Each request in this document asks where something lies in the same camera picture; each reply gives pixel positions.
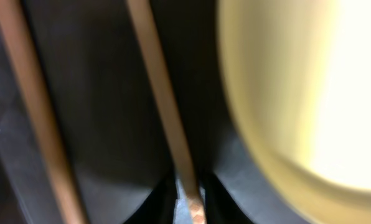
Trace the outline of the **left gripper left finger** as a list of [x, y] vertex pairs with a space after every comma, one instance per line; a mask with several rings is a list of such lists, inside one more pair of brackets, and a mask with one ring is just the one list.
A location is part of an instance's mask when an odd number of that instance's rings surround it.
[[176, 200], [176, 178], [170, 172], [124, 224], [173, 224]]

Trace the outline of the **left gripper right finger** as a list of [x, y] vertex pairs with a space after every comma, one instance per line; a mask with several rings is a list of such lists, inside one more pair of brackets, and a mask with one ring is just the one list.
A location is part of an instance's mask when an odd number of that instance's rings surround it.
[[205, 189], [208, 224], [255, 224], [242, 212], [215, 174], [205, 173], [201, 181]]

